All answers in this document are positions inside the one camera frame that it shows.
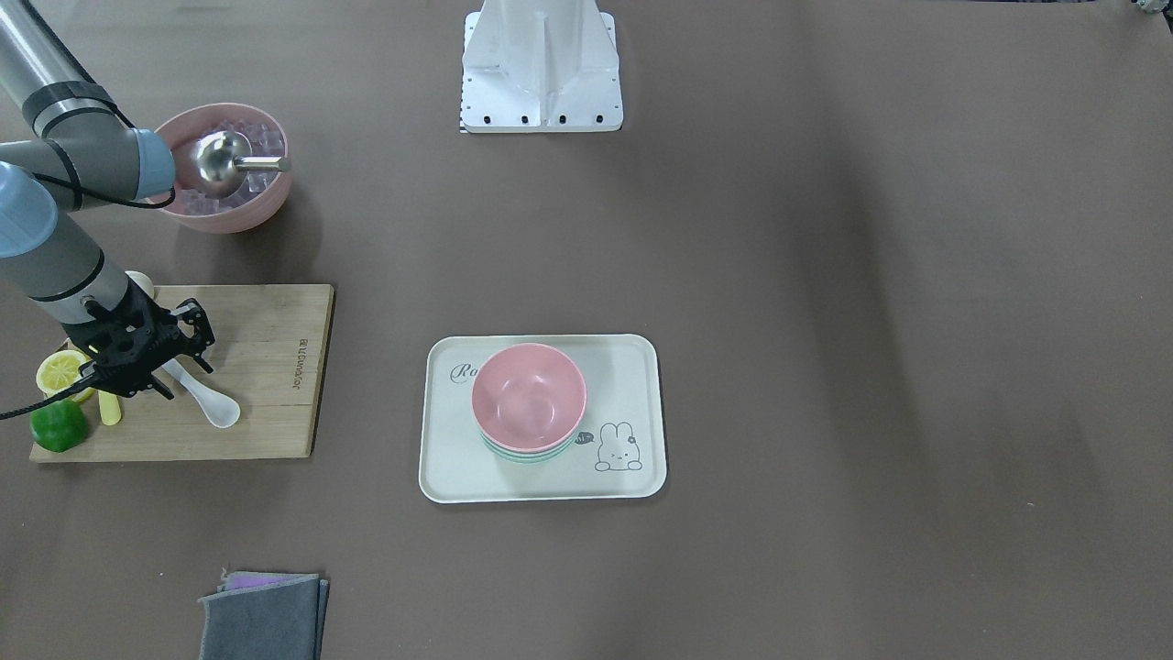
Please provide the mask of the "white ceramic spoon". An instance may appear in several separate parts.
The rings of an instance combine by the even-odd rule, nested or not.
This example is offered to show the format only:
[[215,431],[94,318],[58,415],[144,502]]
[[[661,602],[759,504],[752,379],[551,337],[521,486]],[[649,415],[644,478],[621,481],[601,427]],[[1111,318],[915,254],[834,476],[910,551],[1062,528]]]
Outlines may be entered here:
[[239,402],[222,392],[211,389],[208,385],[202,385],[201,380],[194,377],[192,373],[179,363],[179,360],[168,360],[162,368],[172,380],[176,380],[182,388],[190,393],[190,396],[197,402],[201,411],[204,413],[209,424],[216,427],[216,429],[230,429],[231,426],[235,426],[239,421]]

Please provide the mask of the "small pink bowl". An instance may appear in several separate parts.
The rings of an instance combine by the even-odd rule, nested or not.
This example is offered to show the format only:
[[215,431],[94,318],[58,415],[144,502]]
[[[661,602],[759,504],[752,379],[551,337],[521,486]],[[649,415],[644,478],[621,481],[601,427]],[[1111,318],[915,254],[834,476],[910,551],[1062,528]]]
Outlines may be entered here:
[[521,453],[542,453],[577,430],[586,402],[579,366],[548,343],[495,352],[479,368],[470,394],[479,430]]

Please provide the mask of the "large pink ice bowl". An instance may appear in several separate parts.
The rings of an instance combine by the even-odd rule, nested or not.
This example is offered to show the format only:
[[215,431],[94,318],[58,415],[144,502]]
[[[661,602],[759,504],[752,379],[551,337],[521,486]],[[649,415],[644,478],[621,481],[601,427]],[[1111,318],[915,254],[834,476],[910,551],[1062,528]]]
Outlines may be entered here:
[[239,102],[213,102],[184,110],[156,129],[171,148],[179,179],[171,204],[160,209],[171,220],[211,234],[232,234],[260,226],[289,200],[292,175],[279,171],[252,171],[228,196],[202,192],[194,173],[181,171],[181,163],[194,143],[216,131],[235,131],[248,140],[253,156],[290,155],[289,134],[280,122],[264,110]]

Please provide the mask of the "green bowl stack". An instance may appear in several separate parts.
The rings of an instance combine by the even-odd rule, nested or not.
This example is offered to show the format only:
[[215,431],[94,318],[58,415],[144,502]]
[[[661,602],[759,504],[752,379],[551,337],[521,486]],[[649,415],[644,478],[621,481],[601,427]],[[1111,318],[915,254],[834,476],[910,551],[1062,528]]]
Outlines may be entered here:
[[511,461],[511,463],[529,465],[540,464],[542,461],[552,460],[554,457],[563,454],[567,448],[574,445],[575,438],[577,438],[578,433],[572,433],[562,438],[557,445],[552,448],[545,448],[542,453],[521,453],[511,450],[511,448],[506,448],[504,445],[499,445],[499,443],[493,442],[484,433],[480,433],[480,438],[483,445],[499,458]]

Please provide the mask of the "yellow plastic knife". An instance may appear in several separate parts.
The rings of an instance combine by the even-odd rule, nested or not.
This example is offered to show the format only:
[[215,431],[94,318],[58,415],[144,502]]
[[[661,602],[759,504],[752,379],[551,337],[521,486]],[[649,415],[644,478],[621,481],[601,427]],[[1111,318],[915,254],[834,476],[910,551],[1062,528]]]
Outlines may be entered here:
[[102,426],[117,426],[123,419],[122,404],[117,394],[99,392],[99,414]]

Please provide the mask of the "bamboo cutting board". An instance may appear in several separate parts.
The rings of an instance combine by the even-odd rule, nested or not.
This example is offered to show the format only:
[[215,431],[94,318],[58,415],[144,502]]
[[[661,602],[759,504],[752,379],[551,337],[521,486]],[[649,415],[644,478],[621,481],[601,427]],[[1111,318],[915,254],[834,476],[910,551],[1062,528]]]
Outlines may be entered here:
[[216,342],[211,372],[184,367],[213,392],[240,404],[228,429],[211,426],[192,395],[160,373],[172,400],[143,393],[121,402],[123,419],[106,426],[84,404],[91,435],[63,454],[33,445],[35,463],[305,458],[312,453],[323,369],[334,319],[330,284],[169,285],[156,301],[172,308],[194,298],[210,317]]

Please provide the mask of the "lemon slice lower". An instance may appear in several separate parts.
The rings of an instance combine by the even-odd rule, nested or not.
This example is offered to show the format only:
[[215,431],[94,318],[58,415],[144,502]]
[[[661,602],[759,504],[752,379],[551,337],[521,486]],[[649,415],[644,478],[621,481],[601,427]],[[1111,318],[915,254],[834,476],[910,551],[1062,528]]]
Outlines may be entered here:
[[45,358],[35,372],[35,385],[42,392],[45,402],[54,401],[63,392],[70,394],[68,401],[79,404],[91,399],[96,392],[93,386],[87,386],[83,389],[76,388],[83,376],[82,368],[89,362],[91,360],[84,356],[83,352],[76,349],[56,351]]

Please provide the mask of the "green lime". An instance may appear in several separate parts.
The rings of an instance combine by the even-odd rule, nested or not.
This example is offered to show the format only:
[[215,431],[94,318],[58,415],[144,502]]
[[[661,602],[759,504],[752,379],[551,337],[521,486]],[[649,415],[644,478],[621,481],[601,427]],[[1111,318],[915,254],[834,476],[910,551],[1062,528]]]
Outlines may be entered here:
[[62,454],[84,443],[91,426],[76,401],[55,401],[29,415],[29,429],[35,444],[53,454]]

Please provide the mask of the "purple cloth underneath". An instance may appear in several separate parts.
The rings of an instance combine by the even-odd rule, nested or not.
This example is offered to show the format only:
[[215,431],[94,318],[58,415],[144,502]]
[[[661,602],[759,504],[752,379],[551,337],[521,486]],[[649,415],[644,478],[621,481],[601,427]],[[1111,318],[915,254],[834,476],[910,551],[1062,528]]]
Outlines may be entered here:
[[269,585],[282,585],[286,581],[318,580],[317,573],[289,573],[262,571],[232,571],[221,576],[218,592],[239,588],[267,588]]

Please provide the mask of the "metal ice scoop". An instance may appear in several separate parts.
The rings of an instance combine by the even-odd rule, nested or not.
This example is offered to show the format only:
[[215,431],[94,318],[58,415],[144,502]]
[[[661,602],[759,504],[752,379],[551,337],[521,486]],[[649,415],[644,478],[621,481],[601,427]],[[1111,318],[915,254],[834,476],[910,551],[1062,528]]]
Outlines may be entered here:
[[213,199],[226,199],[246,183],[248,173],[286,172],[289,156],[253,154],[251,143],[238,131],[213,131],[172,150],[176,181]]

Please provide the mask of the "grey folded cloth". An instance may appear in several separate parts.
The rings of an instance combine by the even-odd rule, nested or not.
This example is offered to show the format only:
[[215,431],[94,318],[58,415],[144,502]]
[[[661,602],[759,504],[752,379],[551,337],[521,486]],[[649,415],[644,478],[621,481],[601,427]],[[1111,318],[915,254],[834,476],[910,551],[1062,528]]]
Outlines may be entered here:
[[201,598],[201,659],[319,659],[330,581],[218,590]]

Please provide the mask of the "cream rabbit tray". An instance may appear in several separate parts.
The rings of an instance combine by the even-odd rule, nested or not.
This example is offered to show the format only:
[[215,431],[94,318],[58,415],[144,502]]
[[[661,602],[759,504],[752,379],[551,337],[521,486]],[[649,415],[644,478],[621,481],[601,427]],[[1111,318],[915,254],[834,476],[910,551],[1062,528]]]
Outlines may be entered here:
[[[472,388],[495,352],[548,343],[586,381],[586,413],[544,460],[510,460],[475,423]],[[438,504],[632,499],[653,496],[669,472],[662,375],[653,343],[619,335],[450,335],[429,351],[423,372],[419,485]]]

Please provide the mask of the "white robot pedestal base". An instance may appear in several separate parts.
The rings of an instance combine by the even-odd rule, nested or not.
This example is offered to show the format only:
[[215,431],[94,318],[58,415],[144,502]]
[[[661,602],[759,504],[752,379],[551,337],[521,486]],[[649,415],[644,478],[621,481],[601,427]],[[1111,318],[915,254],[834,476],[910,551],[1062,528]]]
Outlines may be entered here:
[[466,14],[457,128],[619,131],[619,42],[595,1],[486,1]]

